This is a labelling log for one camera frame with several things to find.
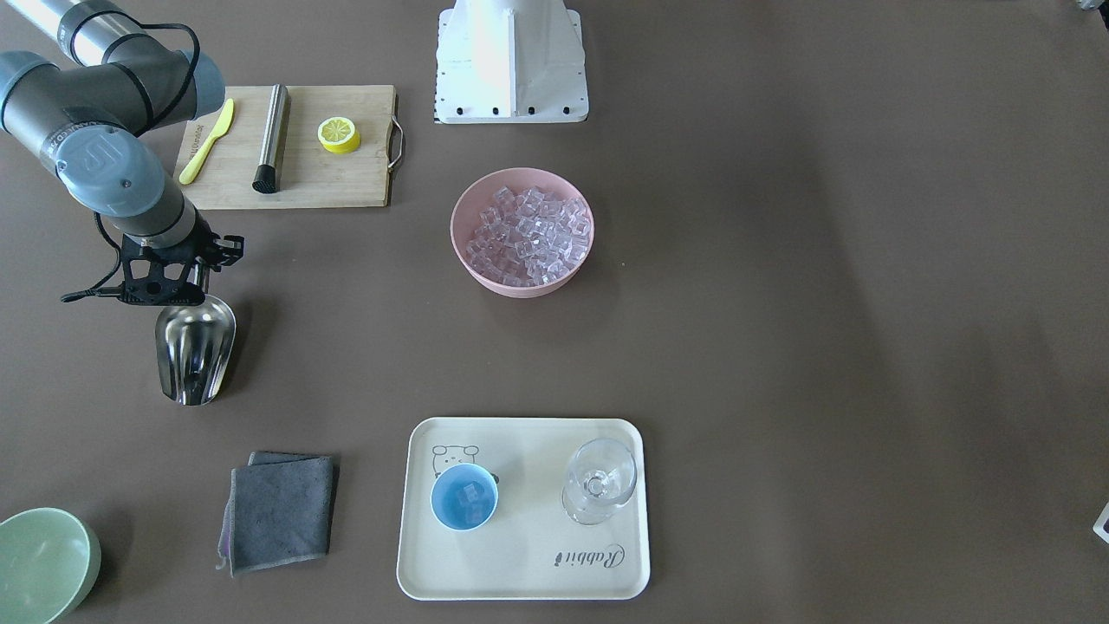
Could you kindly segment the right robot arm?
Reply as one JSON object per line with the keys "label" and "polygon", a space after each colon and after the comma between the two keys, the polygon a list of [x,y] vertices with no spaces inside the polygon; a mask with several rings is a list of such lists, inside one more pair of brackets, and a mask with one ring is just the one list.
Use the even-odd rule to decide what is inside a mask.
{"label": "right robot arm", "polygon": [[112,225],[111,274],[63,301],[108,297],[139,307],[197,307],[211,272],[240,260],[244,241],[211,231],[177,180],[144,143],[146,132],[215,112],[225,96],[217,64],[189,33],[189,49],[155,39],[111,1],[13,1],[72,68],[29,51],[3,52],[3,130],[53,173],[96,229]]}

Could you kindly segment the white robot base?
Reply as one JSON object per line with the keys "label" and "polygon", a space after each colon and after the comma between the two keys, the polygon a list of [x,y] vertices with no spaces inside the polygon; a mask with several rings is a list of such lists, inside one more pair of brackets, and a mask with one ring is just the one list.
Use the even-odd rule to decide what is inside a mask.
{"label": "white robot base", "polygon": [[457,1],[437,20],[440,124],[586,121],[586,43],[562,1]]}

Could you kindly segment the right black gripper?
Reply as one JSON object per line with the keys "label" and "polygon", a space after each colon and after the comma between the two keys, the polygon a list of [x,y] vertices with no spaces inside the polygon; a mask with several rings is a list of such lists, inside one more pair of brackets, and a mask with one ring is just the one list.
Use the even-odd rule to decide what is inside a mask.
{"label": "right black gripper", "polygon": [[196,212],[177,244],[154,248],[123,237],[123,282],[116,299],[142,307],[195,307],[206,298],[210,273],[222,272],[244,257],[245,238],[218,237]]}

